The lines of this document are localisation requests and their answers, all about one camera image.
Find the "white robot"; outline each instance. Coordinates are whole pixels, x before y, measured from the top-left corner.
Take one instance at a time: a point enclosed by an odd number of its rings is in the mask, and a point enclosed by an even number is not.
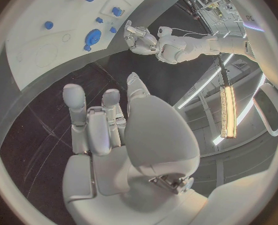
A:
[[[200,162],[197,140],[136,73],[127,84],[127,121],[118,90],[86,111],[82,87],[64,87],[75,153],[63,178],[66,208],[79,225],[170,224],[171,211],[189,223],[207,200],[190,189]]]
[[[201,39],[189,36],[173,36],[173,28],[161,26],[158,29],[159,40],[145,27],[133,27],[127,21],[124,39],[129,49],[140,55],[155,54],[159,61],[177,64],[196,59],[200,54],[218,55],[219,53],[241,54],[255,61],[247,38],[218,38],[207,35]]]

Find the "dark floor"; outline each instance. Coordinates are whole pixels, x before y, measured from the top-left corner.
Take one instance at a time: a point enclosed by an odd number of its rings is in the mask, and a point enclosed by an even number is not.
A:
[[[159,26],[204,33],[200,24],[177,6],[160,16],[149,27],[150,32],[156,35]],[[72,155],[70,117],[62,100],[64,85],[81,85],[88,107],[99,106],[102,94],[117,88],[125,113],[126,78],[131,72],[139,74],[151,94],[173,105],[212,62],[211,56],[202,55],[193,61],[170,65],[159,62],[154,55],[124,51],[70,73],[39,94],[12,125],[0,150],[7,171],[20,191],[44,215],[57,224],[74,224],[62,198],[62,176]],[[0,224],[8,224],[6,221],[1,219]]]

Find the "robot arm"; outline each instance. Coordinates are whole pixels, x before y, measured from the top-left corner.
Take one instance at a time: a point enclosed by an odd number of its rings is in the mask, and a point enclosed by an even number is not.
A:
[[[172,28],[161,26],[159,40],[144,27],[132,27],[128,21],[124,38],[133,53],[141,55],[155,54],[158,60],[169,64],[196,59],[200,54],[218,55],[219,53],[241,54],[255,61],[253,52],[246,38],[217,38],[207,35],[203,38],[173,36]]]

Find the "led light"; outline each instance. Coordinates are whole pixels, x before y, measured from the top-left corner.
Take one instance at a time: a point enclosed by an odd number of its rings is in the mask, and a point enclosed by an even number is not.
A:
[[[183,108],[190,100],[192,100],[198,93],[200,93],[201,90],[204,89],[205,86],[209,84],[220,71],[221,68],[218,68],[215,73],[199,89],[197,89],[189,98],[187,98],[182,104],[178,106],[178,109]]]
[[[256,30],[256,31],[261,31],[261,32],[264,32],[263,29],[259,28],[259,27],[255,27],[255,26],[249,26],[249,25],[246,25],[245,23],[243,23],[243,25],[249,29],[253,29],[253,30]]]
[[[224,35],[224,38],[225,38],[229,33],[230,33],[230,31]]]
[[[256,88],[253,96],[256,94],[256,92],[258,91],[258,89],[260,88],[261,85],[264,84],[266,80],[266,76],[263,74],[262,75],[262,78],[258,84],[258,87]],[[254,102],[253,102],[253,96],[252,98],[250,99],[250,101],[248,102],[247,106],[244,108],[244,110],[241,112],[241,114],[238,116],[237,118],[237,126],[244,120],[244,118],[246,117],[246,115],[249,113],[249,111],[251,110],[252,106],[254,105]],[[218,145],[220,142],[222,142],[224,140],[223,137],[221,136],[218,136],[216,137],[214,140],[213,140],[213,143],[215,145]]]
[[[237,136],[237,110],[235,94],[232,86],[221,89],[222,105],[222,138],[232,138]]]
[[[229,57],[224,61],[223,64],[226,65],[229,62],[229,60],[233,57],[233,55],[234,55],[233,53],[230,54]]]

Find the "robotic hand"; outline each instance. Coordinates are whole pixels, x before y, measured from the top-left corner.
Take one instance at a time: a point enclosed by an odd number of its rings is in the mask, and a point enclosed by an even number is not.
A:
[[[158,60],[177,64],[196,59],[200,54],[218,55],[219,53],[241,54],[255,61],[252,49],[246,38],[217,38],[207,35],[203,38],[173,36],[172,28],[161,26],[158,30],[159,40],[150,34],[147,28],[132,27],[127,21],[124,39],[129,49],[135,54],[155,54]]]

